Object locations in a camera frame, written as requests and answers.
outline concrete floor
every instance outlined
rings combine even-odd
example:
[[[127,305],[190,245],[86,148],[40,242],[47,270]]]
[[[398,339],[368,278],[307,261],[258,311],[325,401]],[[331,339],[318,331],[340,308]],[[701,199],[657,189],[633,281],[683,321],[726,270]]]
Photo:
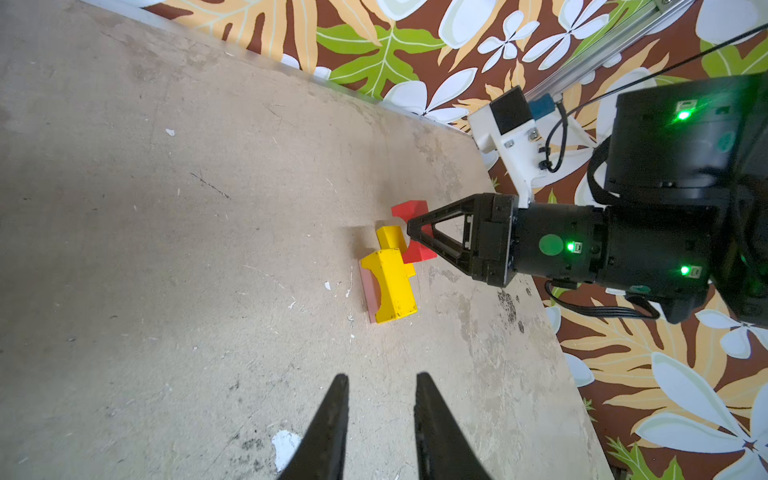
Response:
[[[366,322],[389,207],[490,190],[469,137],[84,3],[0,9],[3,478],[275,478],[338,372],[347,477],[416,478],[422,370],[495,478],[610,478],[530,278],[433,260],[417,315]]]

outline green leaf pattern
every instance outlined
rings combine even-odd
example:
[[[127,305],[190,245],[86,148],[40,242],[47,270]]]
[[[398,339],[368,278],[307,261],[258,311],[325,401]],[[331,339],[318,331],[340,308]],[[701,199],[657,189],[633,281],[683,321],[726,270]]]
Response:
[[[656,77],[656,86],[664,87],[666,85],[679,84],[689,81],[687,78],[673,77],[671,75],[659,75]]]
[[[594,411],[594,407],[592,406],[592,400],[591,399],[587,400],[585,398],[582,398],[581,401],[584,402],[584,409],[587,410],[587,416],[589,417],[590,422],[597,422],[597,420],[594,419],[594,417],[589,413]]]
[[[329,79],[337,84],[350,84],[365,79],[366,83],[358,91],[381,100],[387,80],[398,84],[419,79],[411,65],[395,56],[396,51],[418,54],[445,46],[441,40],[432,37],[429,31],[397,28],[394,23],[389,30],[377,25],[376,35],[380,47],[357,35],[349,25],[318,28],[318,43],[330,51],[347,55],[375,52],[341,65],[331,72]]]
[[[704,40],[700,43],[701,51],[712,47],[711,43]],[[756,74],[768,70],[768,38],[757,44],[744,58],[741,58],[736,46],[722,47],[718,51],[704,55],[701,66],[710,78]]]
[[[643,452],[640,451],[640,447],[633,444],[631,450],[627,450],[621,440],[613,440],[610,437],[606,437],[608,446],[613,449],[613,452],[607,453],[621,460],[632,471],[628,480],[684,480],[683,470],[677,464],[677,457],[672,458],[669,466],[661,477],[657,477],[648,468]]]

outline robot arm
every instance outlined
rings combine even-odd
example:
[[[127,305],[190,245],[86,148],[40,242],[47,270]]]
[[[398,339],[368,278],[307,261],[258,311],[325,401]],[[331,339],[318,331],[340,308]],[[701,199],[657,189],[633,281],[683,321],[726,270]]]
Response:
[[[472,195],[410,220],[409,236],[493,286],[517,272],[597,283],[626,290],[643,318],[658,318],[648,304],[658,302],[671,323],[706,301],[712,279],[742,320],[768,325],[768,263],[754,259],[768,258],[768,74],[620,95],[614,134],[589,167],[607,163],[605,190],[590,182],[605,208],[533,202],[531,182],[547,174],[535,124],[546,111],[516,88],[473,114],[478,147],[498,150],[518,195]],[[435,227],[460,216],[461,242]]]

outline toy block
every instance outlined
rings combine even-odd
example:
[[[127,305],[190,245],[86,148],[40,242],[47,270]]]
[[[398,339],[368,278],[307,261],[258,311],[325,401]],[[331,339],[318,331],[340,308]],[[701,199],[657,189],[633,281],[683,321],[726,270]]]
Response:
[[[396,248],[402,252],[408,250],[406,245],[406,238],[402,235],[402,228],[397,225],[381,227],[376,231],[376,236],[379,238],[379,245],[382,250],[390,248]],[[406,263],[406,275],[408,277],[416,276],[416,268],[413,263]]]
[[[392,216],[402,218],[406,224],[408,224],[408,220],[411,220],[413,217],[428,213],[429,207],[427,207],[426,200],[410,200],[404,204],[392,207]],[[422,230],[424,230],[430,237],[432,236],[431,225],[425,225]],[[402,253],[402,261],[405,263],[423,262],[424,260],[431,260],[436,257],[437,253],[413,240],[409,243],[408,249],[403,250]]]
[[[379,250],[360,260],[360,277],[371,323],[389,322],[419,311],[400,250]]]

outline leaf pattern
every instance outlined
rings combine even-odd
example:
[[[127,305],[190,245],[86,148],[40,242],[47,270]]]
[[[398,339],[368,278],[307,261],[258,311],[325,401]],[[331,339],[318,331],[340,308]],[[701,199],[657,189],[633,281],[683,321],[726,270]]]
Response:
[[[627,447],[619,439],[613,440],[611,437],[607,437],[606,440],[608,446],[613,450],[609,450],[607,453],[621,460],[632,471],[628,477],[629,480],[684,480],[683,470],[677,463],[677,457],[673,457],[662,476],[657,477],[648,468],[638,443],[632,444],[632,449],[627,450]]]
[[[581,103],[581,84],[576,82],[568,90],[563,92],[563,106],[566,111],[571,111]]]
[[[243,48],[248,46],[253,37],[256,18],[263,15],[261,54],[277,61],[283,59],[283,42],[287,29],[286,0],[223,0],[221,3],[167,0],[165,5],[192,11],[192,15],[177,18],[176,21],[182,25],[222,39],[228,31],[226,40]]]
[[[441,40],[426,30],[397,28],[389,30],[376,26],[378,44],[361,37],[351,25],[318,28],[317,41],[330,51],[340,54],[361,55],[375,51],[373,55],[357,57],[331,72],[329,80],[337,84],[350,84],[365,79],[359,92],[382,100],[382,90],[387,81],[394,84],[415,81],[419,77],[413,67],[395,55],[397,51],[416,54],[442,48]]]
[[[565,0],[552,0],[552,14],[555,17],[560,16],[560,10],[563,9],[564,3],[565,3]]]
[[[376,0],[329,0],[339,17],[360,37],[380,46],[370,10],[387,21]],[[194,30],[204,31],[216,38],[247,48],[255,35],[256,19],[264,17],[259,53],[276,61],[283,60],[283,44],[288,29],[287,0],[166,0],[169,7],[192,11],[192,15],[177,17],[176,22]],[[291,0],[293,7],[293,37],[301,68],[314,73],[317,67],[317,3],[316,0]]]
[[[599,97],[600,95],[606,93],[608,91],[608,88],[616,83],[616,81],[623,77],[625,74],[629,73],[630,71],[633,71],[635,68],[639,68],[643,66],[643,63],[645,62],[645,59],[648,58],[648,54],[650,53],[650,50],[658,43],[658,40],[652,41],[648,45],[645,46],[642,50],[640,50],[637,54],[633,55],[632,57],[628,58],[621,66],[608,78],[605,79],[603,84],[600,86],[598,91],[592,95],[592,98]],[[576,121],[581,124],[582,127],[588,128],[590,126],[594,127],[593,123],[598,119],[598,111],[600,110],[600,102],[596,101],[593,104],[589,104],[586,107],[582,108],[581,111],[576,115]]]
[[[608,14],[608,23],[598,30],[597,33],[585,38],[579,46],[576,47],[571,58],[576,57],[587,48],[590,48],[595,42],[603,38],[613,27],[632,16],[637,10],[640,10],[643,5],[651,1],[652,0],[617,0],[616,8],[611,10],[611,13]]]
[[[684,81],[689,81],[689,80],[687,78],[673,77],[671,75],[658,75],[656,77],[656,84],[660,87],[663,87],[664,85],[678,84]]]
[[[712,44],[701,41],[701,51],[712,48]],[[768,38],[760,42],[750,53],[741,58],[739,49],[728,45],[701,58],[701,66],[711,77],[747,75],[768,70]]]
[[[317,5],[315,0],[291,0],[293,35],[301,69],[310,74],[317,67]]]
[[[502,7],[506,2],[507,0],[496,0],[496,5],[494,6],[493,11],[491,12],[491,16],[488,17],[488,20],[485,21],[485,24],[483,24],[482,28],[480,28],[480,31],[478,31],[470,41],[464,44],[456,52],[456,58],[454,58],[453,66],[451,66],[451,69],[449,71],[453,71],[458,66],[459,62],[464,60],[464,57],[466,57],[467,54],[475,48],[475,45],[478,44],[478,41],[480,41],[480,38],[483,35],[485,35],[485,32],[491,27],[491,25],[493,25],[493,22],[496,20],[496,17],[498,16],[498,12],[502,9]]]
[[[512,72],[510,87],[520,87],[521,90],[525,90],[525,67],[523,67],[523,62],[521,61],[515,65],[515,70]]]
[[[631,304],[622,296],[617,296],[619,306],[631,307]],[[719,293],[715,292],[707,309],[717,310],[727,314],[728,309]],[[687,345],[680,325],[672,325],[668,322],[657,322],[657,331],[662,342],[659,347],[654,342],[646,323],[639,319],[604,319],[604,322],[592,321],[589,324],[587,317],[579,316],[569,310],[563,310],[562,316],[582,326],[592,328],[604,336],[588,336],[583,339],[564,340],[561,345],[570,349],[594,351],[605,346],[622,345],[630,350],[625,353],[608,353],[593,359],[585,359],[586,363],[594,370],[596,380],[609,383],[620,383],[627,386],[643,388],[643,390],[618,395],[604,402],[605,405],[623,406],[638,410],[653,410],[653,415],[661,413],[675,413],[686,418],[698,421],[704,425],[717,428],[711,422],[704,422],[695,415],[680,408],[672,402],[664,392],[658,388],[650,369],[650,354],[653,352],[664,353],[679,362],[687,363]],[[700,324],[696,333],[696,359],[694,371],[702,375],[710,386],[714,387],[720,382],[725,373],[727,355],[720,348],[720,339],[725,332],[721,329],[713,329]],[[768,379],[768,369],[747,379],[739,380],[735,386],[724,386],[718,392],[720,398],[730,409],[737,410],[738,415],[749,417],[755,396],[759,388]],[[637,421],[631,432],[635,433],[637,427],[647,417]],[[641,439],[638,445],[648,448],[657,448],[647,440]]]

